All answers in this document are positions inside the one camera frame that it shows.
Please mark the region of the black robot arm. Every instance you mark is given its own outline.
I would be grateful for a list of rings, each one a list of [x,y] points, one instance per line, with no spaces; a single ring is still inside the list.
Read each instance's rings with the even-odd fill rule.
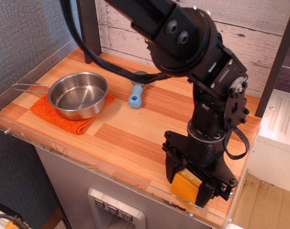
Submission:
[[[244,65],[226,48],[209,14],[182,8],[170,0],[111,0],[109,4],[131,21],[147,39],[154,65],[166,76],[186,76],[193,84],[194,111],[188,134],[165,132],[166,177],[170,183],[188,170],[200,180],[195,204],[204,207],[212,198],[229,199],[238,181],[224,155],[235,133],[246,123]]]

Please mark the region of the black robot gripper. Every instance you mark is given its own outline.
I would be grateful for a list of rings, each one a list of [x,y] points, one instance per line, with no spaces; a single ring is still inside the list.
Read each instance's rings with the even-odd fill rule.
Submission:
[[[231,132],[219,134],[219,138],[205,137],[203,140],[189,134],[184,136],[172,131],[165,132],[166,178],[172,183],[175,175],[187,169],[202,181],[196,205],[203,208],[215,196],[224,200],[231,198],[238,185],[235,175],[224,160]]]

